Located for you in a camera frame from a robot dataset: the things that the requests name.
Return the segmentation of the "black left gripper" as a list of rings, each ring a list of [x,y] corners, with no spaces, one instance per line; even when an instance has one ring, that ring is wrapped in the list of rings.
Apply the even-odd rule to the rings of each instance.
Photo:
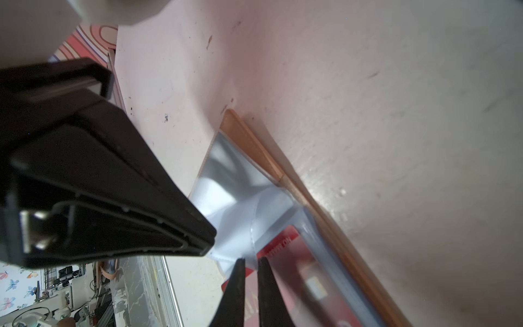
[[[91,59],[1,71],[1,260],[27,268],[172,250],[172,182]]]

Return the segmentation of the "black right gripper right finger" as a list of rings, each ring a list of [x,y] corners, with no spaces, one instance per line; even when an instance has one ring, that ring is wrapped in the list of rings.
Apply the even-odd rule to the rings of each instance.
[[[295,327],[267,257],[258,260],[259,321],[261,327]]]

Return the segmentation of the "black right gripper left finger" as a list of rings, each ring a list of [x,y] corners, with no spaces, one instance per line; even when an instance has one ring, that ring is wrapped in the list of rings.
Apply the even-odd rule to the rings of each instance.
[[[245,321],[245,259],[238,259],[209,327],[243,327]]]

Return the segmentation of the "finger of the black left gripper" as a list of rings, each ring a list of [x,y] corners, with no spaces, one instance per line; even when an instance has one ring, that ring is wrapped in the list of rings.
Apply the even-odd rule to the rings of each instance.
[[[214,245],[216,230],[171,180],[128,116],[102,102],[102,140],[110,163],[104,191],[140,221],[174,238],[150,250],[174,256],[203,256]]]

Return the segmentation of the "red card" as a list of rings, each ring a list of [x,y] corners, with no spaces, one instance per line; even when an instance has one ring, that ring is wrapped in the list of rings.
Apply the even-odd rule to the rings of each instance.
[[[304,238],[286,227],[256,258],[267,257],[295,326],[362,326],[332,278],[314,258]],[[260,326],[257,272],[245,268],[244,326]]]

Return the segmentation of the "tan card holder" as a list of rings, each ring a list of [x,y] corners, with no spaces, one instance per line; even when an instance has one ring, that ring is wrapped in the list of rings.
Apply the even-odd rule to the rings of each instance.
[[[362,326],[409,325],[340,228],[233,110],[223,116],[190,200],[217,231],[208,257],[224,283],[238,259],[256,271],[257,253],[293,226]]]

